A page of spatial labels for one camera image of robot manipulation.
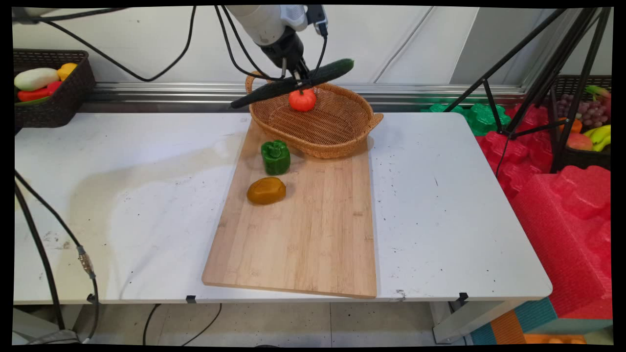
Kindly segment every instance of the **pepper stem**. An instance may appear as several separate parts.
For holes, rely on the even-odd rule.
[[[273,145],[269,145],[267,150],[270,153],[270,156],[272,158],[277,158],[277,157],[280,156],[280,149],[279,148],[275,148]]]

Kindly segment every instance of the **wicker basket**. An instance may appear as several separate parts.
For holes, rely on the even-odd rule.
[[[611,76],[589,76],[585,82],[585,86],[595,85],[602,88],[611,90]],[[555,89],[555,101],[558,101],[563,94],[574,94],[578,83],[580,82],[580,75],[561,75],[557,77],[554,82]],[[592,96],[589,93],[583,93],[581,100],[591,100]],[[555,115],[552,99],[548,94],[546,99],[548,107],[548,116],[551,122],[555,122],[557,117]],[[587,131],[589,127],[584,126],[581,133]],[[556,143],[561,138],[561,131],[558,128],[551,128],[550,135],[552,137],[552,150],[556,149]],[[607,146],[601,152],[593,152],[586,150],[572,149],[565,146],[563,149],[563,155],[560,160],[555,161],[556,170],[561,170],[567,165],[574,165],[580,168],[587,168],[591,165],[597,165],[607,170],[611,170],[611,150],[610,146]]]
[[[48,100],[37,105],[15,106],[15,126],[67,125],[96,85],[88,56],[83,50],[13,49],[13,77],[33,68],[48,67],[57,70],[66,63],[78,64]]]
[[[253,81],[252,76],[245,80],[248,94]],[[313,90],[317,100],[310,111],[294,110],[285,94],[250,104],[250,114],[270,138],[316,158],[350,155],[382,120],[382,114],[375,114],[365,99],[353,91],[330,83]]]

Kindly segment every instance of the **green bell pepper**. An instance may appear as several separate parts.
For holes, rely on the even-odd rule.
[[[291,164],[291,156],[287,145],[282,140],[265,142],[261,146],[261,156],[268,175],[286,173]]]

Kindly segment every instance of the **red foam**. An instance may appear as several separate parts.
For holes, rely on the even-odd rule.
[[[550,277],[558,317],[613,319],[610,172],[534,175],[511,206]]]
[[[509,116],[514,116],[521,104],[506,111]],[[546,125],[548,123],[548,110],[541,106],[530,106],[518,132]],[[489,162],[493,172],[498,168],[498,162],[502,156],[506,143],[506,136],[497,132],[489,132],[479,139],[476,137],[485,158]],[[506,197],[513,199],[524,187],[532,175],[548,173],[552,165],[552,144],[550,133],[546,130],[539,131],[510,140],[506,147],[505,157],[500,165],[498,182]]]

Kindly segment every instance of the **dark wicker basket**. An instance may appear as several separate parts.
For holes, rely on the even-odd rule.
[[[563,94],[574,94],[580,76],[578,75],[563,75],[557,77],[554,82],[555,99],[560,99]],[[611,90],[611,76],[589,76],[585,86],[594,85]],[[583,93],[581,100],[591,100],[592,96],[589,93]],[[552,99],[548,96],[548,115],[550,120],[555,122],[557,117],[554,114],[552,105]],[[552,150],[556,150],[555,145],[561,137],[561,131],[558,128],[551,128],[550,133],[552,135]],[[611,170],[611,149],[610,145],[605,147],[601,152],[588,152],[586,150],[572,149],[565,146],[563,149],[563,155],[560,157],[560,161],[557,161],[557,170],[561,170],[567,165],[574,165],[580,168],[587,168],[591,165],[597,165],[607,170]]]
[[[14,107],[16,128],[67,125],[96,85],[88,56],[83,50],[13,49],[13,77],[33,68],[58,70],[66,63],[78,64],[48,100]]]

